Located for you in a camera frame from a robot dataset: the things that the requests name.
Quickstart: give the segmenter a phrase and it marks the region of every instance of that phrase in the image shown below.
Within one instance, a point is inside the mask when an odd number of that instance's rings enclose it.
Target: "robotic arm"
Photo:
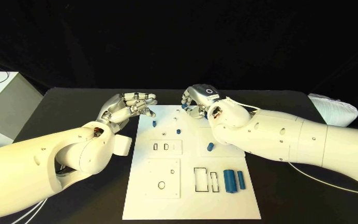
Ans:
[[[190,102],[198,107],[190,109]],[[193,118],[208,117],[213,138],[267,159],[306,163],[358,180],[358,130],[312,122],[221,97],[205,84],[190,86],[182,108]]]
[[[128,118],[154,117],[149,105],[156,95],[115,94],[97,121],[82,127],[24,140],[0,148],[0,217],[58,194],[75,182],[99,173],[112,154],[127,156],[131,138],[115,135]],[[55,160],[63,169],[55,171]]]

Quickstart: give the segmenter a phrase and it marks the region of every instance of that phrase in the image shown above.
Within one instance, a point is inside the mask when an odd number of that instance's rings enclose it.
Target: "blue block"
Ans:
[[[208,145],[208,151],[209,152],[212,151],[212,148],[213,148],[213,143],[209,143],[209,145]]]
[[[237,176],[238,176],[238,182],[239,182],[239,189],[245,189],[245,187],[244,187],[244,176],[242,176],[241,171],[237,172]]]
[[[224,170],[224,180],[225,180],[226,193],[235,193],[237,181],[235,181],[235,173],[232,170]]]

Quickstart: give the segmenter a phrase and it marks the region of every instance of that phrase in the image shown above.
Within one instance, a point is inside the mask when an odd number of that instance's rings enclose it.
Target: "robotic hand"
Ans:
[[[189,109],[192,100],[198,107]],[[205,84],[190,86],[182,108],[193,118],[208,117],[213,138],[267,159],[306,163],[358,180],[358,130],[312,122],[221,97]]]
[[[149,105],[156,95],[115,94],[97,121],[82,127],[24,140],[0,148],[0,217],[58,194],[99,173],[112,154],[127,156],[131,138],[115,135],[140,114],[154,117]],[[55,160],[63,167],[55,171]]]

